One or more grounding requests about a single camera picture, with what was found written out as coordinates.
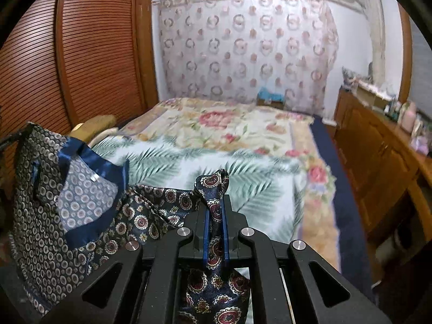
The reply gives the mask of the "palm leaf print sheet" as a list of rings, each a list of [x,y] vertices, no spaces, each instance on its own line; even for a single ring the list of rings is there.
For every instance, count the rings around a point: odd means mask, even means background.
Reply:
[[[168,136],[149,141],[108,136],[93,150],[113,164],[129,162],[129,183],[191,190],[197,177],[223,169],[233,211],[271,240],[289,243],[303,218],[307,173],[295,158],[277,158],[248,149],[216,151],[181,148]]]

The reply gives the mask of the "long wooden sideboard cabinet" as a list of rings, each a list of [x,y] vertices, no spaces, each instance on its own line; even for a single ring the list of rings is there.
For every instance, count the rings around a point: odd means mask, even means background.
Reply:
[[[431,240],[431,158],[410,147],[409,135],[394,122],[339,90],[335,144],[355,195],[367,238],[390,224],[405,196],[417,211],[426,241]]]

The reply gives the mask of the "pink thermos jug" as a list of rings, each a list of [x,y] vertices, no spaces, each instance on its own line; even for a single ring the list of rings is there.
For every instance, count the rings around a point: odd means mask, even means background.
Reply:
[[[402,129],[411,134],[414,128],[414,123],[417,118],[417,106],[414,102],[409,102],[403,112],[403,117],[400,122]]]

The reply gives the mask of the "tied beige window curtain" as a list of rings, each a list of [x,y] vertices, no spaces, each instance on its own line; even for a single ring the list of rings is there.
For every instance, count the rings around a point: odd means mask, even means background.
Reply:
[[[365,0],[365,12],[370,26],[370,38],[372,43],[373,80],[378,86],[385,83],[385,25],[382,0]]]

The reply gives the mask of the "brown louvered wardrobe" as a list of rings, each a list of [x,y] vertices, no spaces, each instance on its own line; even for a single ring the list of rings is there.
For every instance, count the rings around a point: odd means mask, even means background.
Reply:
[[[1,0],[1,136],[158,103],[151,0]]]

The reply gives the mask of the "navy blue bed sheet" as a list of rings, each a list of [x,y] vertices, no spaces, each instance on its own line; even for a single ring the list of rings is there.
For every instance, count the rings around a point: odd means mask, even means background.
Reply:
[[[329,165],[335,177],[333,206],[339,230],[337,246],[340,254],[340,272],[361,293],[373,300],[373,282],[365,232],[351,185],[339,159],[336,146],[322,123],[321,117],[314,116],[311,131],[320,156]]]

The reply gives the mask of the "purple tissue pouch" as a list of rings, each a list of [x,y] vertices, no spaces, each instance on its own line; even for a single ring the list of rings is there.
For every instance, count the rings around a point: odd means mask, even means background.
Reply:
[[[417,153],[427,156],[429,153],[428,138],[424,136],[413,137],[410,142],[412,147]]]

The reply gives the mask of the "cardboard box with blue cloth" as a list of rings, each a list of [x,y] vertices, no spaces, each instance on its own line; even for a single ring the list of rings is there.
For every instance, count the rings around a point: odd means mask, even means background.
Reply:
[[[285,100],[283,95],[270,92],[265,87],[261,87],[256,98],[256,104],[258,106],[268,106],[279,110],[284,109],[284,102]]]

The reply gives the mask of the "gold patterned folded blanket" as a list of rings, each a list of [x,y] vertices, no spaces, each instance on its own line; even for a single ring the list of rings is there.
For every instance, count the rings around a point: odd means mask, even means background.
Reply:
[[[114,127],[115,124],[116,118],[114,115],[95,116],[83,123],[77,124],[68,136],[89,143],[104,130]]]

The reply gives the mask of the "grey window roller blind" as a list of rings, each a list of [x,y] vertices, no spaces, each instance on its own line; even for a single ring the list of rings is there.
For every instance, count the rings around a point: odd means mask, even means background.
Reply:
[[[415,22],[410,18],[412,65],[409,99],[417,109],[431,118],[432,114],[432,52]]]

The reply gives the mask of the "navy circle-patterned satin top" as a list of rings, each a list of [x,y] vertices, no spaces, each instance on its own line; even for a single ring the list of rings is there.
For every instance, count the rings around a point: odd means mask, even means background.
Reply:
[[[178,323],[244,323],[250,287],[225,263],[225,170],[192,190],[130,185],[85,142],[28,124],[17,148],[12,257],[26,295],[46,315],[126,243],[150,244],[184,225],[201,205],[209,232],[204,265],[187,271]]]

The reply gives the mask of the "open cardboard box on cabinet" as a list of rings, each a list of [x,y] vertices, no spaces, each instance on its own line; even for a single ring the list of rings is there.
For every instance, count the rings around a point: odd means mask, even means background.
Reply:
[[[361,83],[357,85],[355,96],[360,102],[362,102],[362,104],[368,107],[375,107],[380,110],[384,110],[393,99],[386,93],[377,92],[371,87],[363,86]]]

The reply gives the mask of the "floral beige quilt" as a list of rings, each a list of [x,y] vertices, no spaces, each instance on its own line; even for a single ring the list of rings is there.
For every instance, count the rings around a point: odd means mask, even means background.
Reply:
[[[147,141],[165,135],[182,148],[234,152],[251,150],[272,158],[299,158],[308,173],[302,237],[340,269],[335,221],[336,178],[319,153],[312,116],[254,104],[173,98],[124,125],[122,135]]]

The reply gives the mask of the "pink circle-patterned curtain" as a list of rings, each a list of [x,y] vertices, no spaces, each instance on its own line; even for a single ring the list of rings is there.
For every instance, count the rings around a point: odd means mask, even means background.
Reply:
[[[338,55],[326,0],[159,0],[170,97],[253,103],[268,91],[289,110],[321,115]]]

